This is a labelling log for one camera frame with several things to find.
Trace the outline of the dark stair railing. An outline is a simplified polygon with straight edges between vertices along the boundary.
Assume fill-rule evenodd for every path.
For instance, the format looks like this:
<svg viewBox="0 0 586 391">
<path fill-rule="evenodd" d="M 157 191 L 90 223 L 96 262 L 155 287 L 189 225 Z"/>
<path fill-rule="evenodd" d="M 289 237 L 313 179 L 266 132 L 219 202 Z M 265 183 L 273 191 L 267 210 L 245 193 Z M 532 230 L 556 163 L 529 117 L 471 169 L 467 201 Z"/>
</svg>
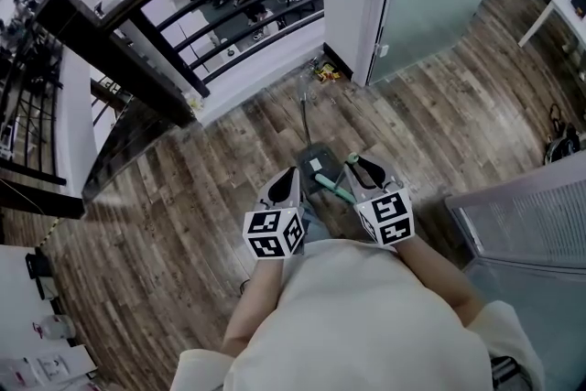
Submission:
<svg viewBox="0 0 586 391">
<path fill-rule="evenodd" d="M 43 0 L 16 50 L 0 47 L 0 211 L 81 218 L 84 183 L 133 98 L 194 122 L 179 87 L 82 0 Z"/>
</svg>

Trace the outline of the green broom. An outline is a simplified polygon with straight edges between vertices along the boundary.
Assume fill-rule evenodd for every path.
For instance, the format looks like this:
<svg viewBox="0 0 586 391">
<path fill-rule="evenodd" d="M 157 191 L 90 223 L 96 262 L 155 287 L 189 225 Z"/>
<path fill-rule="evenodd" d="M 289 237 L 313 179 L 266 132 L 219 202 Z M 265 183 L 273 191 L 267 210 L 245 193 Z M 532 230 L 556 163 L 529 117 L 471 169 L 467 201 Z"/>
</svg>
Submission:
<svg viewBox="0 0 586 391">
<path fill-rule="evenodd" d="M 350 204 L 356 203 L 353 194 L 342 186 L 345 179 L 343 164 L 333 154 L 322 151 L 309 163 L 313 169 L 311 177 L 316 183 L 338 198 Z"/>
</svg>

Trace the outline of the dark glass balustrade panel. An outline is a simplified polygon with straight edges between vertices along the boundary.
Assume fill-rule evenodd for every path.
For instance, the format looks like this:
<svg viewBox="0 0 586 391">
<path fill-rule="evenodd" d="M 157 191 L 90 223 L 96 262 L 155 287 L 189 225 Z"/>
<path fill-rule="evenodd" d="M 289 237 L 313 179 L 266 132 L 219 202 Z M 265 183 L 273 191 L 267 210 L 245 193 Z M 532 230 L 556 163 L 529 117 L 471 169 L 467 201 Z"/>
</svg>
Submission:
<svg viewBox="0 0 586 391">
<path fill-rule="evenodd" d="M 136 98 L 130 100 L 98 153 L 82 189 L 89 202 L 129 164 L 176 125 Z"/>
</svg>

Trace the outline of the white desk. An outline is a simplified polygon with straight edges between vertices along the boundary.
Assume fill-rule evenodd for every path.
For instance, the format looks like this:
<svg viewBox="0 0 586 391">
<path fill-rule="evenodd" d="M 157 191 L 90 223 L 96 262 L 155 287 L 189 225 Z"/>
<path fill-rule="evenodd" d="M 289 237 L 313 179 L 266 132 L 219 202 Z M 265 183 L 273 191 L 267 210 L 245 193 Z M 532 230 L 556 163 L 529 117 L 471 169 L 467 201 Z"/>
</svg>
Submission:
<svg viewBox="0 0 586 391">
<path fill-rule="evenodd" d="M 47 300 L 42 300 L 25 262 L 32 248 L 0 244 L 0 359 L 25 358 L 38 374 L 33 360 L 41 355 L 58 353 L 71 372 L 69 381 L 43 385 L 22 391 L 95 391 L 88 374 L 96 365 L 83 345 L 72 347 L 67 340 L 41 339 L 33 323 L 54 314 Z"/>
</svg>

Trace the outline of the pile of snack wrappers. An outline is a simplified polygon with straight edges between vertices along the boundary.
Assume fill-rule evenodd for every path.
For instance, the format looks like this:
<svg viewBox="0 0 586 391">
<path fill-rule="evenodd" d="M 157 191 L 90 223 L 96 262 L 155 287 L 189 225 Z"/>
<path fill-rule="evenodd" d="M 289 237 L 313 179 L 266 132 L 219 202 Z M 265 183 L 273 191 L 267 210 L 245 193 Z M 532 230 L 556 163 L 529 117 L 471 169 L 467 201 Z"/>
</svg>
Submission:
<svg viewBox="0 0 586 391">
<path fill-rule="evenodd" d="M 312 66 L 313 76 L 320 82 L 337 81 L 342 77 L 340 71 L 330 62 L 316 63 Z"/>
</svg>

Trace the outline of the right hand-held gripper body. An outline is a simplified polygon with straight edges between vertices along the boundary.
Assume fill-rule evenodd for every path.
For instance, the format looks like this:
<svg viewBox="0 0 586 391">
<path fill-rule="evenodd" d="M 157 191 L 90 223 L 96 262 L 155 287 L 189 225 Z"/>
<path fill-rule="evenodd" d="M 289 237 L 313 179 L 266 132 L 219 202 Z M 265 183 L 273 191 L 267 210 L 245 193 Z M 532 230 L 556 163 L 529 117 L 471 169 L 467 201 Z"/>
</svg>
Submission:
<svg viewBox="0 0 586 391">
<path fill-rule="evenodd" d="M 380 246 L 401 243 L 415 234 L 408 190 L 395 182 L 372 196 L 360 196 L 354 209 L 362 227 Z"/>
</svg>

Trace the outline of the person's left forearm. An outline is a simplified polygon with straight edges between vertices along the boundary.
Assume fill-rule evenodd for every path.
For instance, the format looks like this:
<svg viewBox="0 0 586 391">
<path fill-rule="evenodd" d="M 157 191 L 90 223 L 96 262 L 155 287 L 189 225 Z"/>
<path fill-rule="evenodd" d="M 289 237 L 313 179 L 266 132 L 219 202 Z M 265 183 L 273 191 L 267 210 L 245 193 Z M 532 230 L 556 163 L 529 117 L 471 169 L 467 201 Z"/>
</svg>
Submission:
<svg viewBox="0 0 586 391">
<path fill-rule="evenodd" d="M 222 341 L 221 353 L 237 357 L 276 309 L 282 286 L 283 259 L 259 260 L 244 288 Z"/>
</svg>

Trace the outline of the person's blue jeans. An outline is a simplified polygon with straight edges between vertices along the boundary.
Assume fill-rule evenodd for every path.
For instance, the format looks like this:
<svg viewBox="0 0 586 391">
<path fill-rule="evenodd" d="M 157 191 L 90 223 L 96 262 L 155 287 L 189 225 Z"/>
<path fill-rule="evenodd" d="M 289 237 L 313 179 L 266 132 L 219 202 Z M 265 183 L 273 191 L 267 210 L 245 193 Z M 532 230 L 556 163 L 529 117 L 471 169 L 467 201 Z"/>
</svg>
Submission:
<svg viewBox="0 0 586 391">
<path fill-rule="evenodd" d="M 305 230 L 304 243 L 330 240 L 331 233 L 327 225 L 319 218 L 309 199 L 305 199 L 300 208 L 303 210 L 301 222 Z"/>
</svg>

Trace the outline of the yellow black striped tape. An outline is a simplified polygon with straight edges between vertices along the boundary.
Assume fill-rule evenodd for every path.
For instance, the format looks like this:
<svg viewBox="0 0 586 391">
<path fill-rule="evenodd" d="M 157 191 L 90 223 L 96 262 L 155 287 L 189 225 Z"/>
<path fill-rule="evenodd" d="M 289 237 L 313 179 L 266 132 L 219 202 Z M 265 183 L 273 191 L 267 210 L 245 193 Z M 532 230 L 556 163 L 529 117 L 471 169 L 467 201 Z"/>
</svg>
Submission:
<svg viewBox="0 0 586 391">
<path fill-rule="evenodd" d="M 47 232 L 47 234 L 45 235 L 45 237 L 39 242 L 38 244 L 38 248 L 42 248 L 47 241 L 49 240 L 49 238 L 51 237 L 51 235 L 54 233 L 56 227 L 58 226 L 58 224 L 60 223 L 60 218 L 56 218 L 53 223 L 51 224 L 51 226 L 49 227 L 49 230 Z"/>
</svg>

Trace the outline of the white box red label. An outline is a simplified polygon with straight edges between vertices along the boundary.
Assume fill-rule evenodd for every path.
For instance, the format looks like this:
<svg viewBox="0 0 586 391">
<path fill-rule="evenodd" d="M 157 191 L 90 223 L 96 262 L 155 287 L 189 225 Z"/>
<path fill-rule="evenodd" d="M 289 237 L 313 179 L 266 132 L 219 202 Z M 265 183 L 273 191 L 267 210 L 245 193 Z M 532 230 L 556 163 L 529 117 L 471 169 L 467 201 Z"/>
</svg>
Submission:
<svg viewBox="0 0 586 391">
<path fill-rule="evenodd" d="M 25 358 L 0 359 L 0 386 L 5 391 L 22 391 L 38 385 L 38 378 Z"/>
</svg>

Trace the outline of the white window blinds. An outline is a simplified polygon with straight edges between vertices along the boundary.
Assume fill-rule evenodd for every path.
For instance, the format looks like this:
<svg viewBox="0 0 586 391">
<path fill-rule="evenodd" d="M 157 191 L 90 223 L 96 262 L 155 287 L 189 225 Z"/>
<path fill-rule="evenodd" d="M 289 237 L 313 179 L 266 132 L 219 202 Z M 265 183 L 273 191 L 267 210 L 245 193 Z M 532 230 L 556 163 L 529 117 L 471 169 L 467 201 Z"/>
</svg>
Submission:
<svg viewBox="0 0 586 391">
<path fill-rule="evenodd" d="M 586 153 L 445 205 L 479 257 L 586 270 Z"/>
</svg>

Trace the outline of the person's right forearm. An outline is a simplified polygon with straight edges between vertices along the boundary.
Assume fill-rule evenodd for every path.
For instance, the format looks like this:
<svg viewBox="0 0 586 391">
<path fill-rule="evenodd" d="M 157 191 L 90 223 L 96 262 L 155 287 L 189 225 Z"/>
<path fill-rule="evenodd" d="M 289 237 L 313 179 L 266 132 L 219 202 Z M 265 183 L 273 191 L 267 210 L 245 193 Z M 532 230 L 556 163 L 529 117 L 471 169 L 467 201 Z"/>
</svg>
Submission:
<svg viewBox="0 0 586 391">
<path fill-rule="evenodd" d="M 395 249 L 419 281 L 454 310 L 464 327 L 476 319 L 485 303 L 458 267 L 416 235 L 395 244 Z"/>
</svg>

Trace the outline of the black charger box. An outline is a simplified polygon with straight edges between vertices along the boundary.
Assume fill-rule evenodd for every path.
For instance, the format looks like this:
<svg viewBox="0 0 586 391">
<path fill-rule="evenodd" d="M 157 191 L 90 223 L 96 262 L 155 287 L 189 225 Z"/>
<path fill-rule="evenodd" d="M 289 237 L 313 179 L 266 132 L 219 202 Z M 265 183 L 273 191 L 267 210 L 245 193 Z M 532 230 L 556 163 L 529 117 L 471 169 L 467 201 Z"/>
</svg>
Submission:
<svg viewBox="0 0 586 391">
<path fill-rule="evenodd" d="M 49 260 L 44 255 L 26 254 L 25 262 L 29 277 L 35 281 L 42 300 L 53 300 L 59 293 L 52 275 Z"/>
</svg>

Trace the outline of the white printed box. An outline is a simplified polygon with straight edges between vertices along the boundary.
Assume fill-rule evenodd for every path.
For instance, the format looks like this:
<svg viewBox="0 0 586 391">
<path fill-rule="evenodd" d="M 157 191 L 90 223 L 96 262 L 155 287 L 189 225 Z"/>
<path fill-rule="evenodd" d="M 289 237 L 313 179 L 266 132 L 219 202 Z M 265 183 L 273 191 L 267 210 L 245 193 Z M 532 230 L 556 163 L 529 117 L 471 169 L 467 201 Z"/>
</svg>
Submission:
<svg viewBox="0 0 586 391">
<path fill-rule="evenodd" d="M 71 378 L 66 360 L 58 353 L 41 355 L 33 360 L 33 365 L 43 385 L 62 383 Z"/>
</svg>

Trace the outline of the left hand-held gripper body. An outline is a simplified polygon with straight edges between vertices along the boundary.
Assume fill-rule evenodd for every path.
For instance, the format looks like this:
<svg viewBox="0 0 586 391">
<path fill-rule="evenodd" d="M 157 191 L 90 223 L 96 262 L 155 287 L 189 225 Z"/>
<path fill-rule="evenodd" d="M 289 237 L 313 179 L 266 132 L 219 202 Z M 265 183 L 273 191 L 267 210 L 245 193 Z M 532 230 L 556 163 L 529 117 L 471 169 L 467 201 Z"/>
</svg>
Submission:
<svg viewBox="0 0 586 391">
<path fill-rule="evenodd" d="M 256 201 L 245 214 L 242 236 L 256 260 L 287 259 L 300 249 L 305 235 L 300 205 L 265 209 Z"/>
</svg>

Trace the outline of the black bag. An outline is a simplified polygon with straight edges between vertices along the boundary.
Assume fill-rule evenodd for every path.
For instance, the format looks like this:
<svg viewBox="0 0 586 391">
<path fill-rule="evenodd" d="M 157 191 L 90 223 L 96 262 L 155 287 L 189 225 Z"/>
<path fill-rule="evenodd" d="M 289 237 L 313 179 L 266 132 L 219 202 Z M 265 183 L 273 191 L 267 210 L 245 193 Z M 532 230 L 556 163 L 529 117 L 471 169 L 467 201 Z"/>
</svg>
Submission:
<svg viewBox="0 0 586 391">
<path fill-rule="evenodd" d="M 572 123 L 566 123 L 556 103 L 550 106 L 549 119 L 553 134 L 548 135 L 544 154 L 545 165 L 586 151 L 586 132 L 579 133 Z"/>
</svg>

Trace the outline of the white table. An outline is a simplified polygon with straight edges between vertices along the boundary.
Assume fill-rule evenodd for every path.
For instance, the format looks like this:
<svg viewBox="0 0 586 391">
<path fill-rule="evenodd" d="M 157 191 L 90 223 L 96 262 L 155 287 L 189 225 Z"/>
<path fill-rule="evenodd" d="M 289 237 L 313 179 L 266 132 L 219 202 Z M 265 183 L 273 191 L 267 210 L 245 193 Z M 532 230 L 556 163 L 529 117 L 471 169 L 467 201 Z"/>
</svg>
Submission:
<svg viewBox="0 0 586 391">
<path fill-rule="evenodd" d="M 537 33 L 540 27 L 546 22 L 548 17 L 553 12 L 556 12 L 570 28 L 574 37 L 578 39 L 581 46 L 586 49 L 586 16 L 580 17 L 571 1 L 572 0 L 549 0 L 549 3 L 539 15 L 537 20 L 529 28 L 526 34 L 518 41 L 518 47 L 523 48 L 525 44 Z"/>
</svg>

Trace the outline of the clear plastic jug pink label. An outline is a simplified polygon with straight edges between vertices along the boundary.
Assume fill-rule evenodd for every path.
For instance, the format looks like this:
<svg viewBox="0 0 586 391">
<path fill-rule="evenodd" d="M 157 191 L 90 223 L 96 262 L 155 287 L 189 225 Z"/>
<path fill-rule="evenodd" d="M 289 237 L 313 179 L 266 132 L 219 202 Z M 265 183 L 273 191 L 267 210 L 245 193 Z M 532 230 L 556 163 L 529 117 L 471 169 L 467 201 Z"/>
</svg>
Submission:
<svg viewBox="0 0 586 391">
<path fill-rule="evenodd" d="M 41 339 L 69 340 L 76 337 L 76 329 L 68 315 L 53 314 L 46 316 L 39 323 L 33 323 L 33 330 Z"/>
</svg>

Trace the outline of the person's cream shirt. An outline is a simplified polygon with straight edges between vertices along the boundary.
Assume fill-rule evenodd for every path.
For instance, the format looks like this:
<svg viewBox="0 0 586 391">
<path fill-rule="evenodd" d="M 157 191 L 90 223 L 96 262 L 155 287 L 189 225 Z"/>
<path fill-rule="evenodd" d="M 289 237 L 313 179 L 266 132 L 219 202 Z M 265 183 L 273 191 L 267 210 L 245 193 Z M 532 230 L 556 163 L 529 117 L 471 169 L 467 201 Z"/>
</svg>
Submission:
<svg viewBox="0 0 586 391">
<path fill-rule="evenodd" d="M 484 303 L 464 327 L 395 247 L 310 243 L 247 347 L 183 352 L 170 391 L 545 391 L 514 308 Z"/>
</svg>

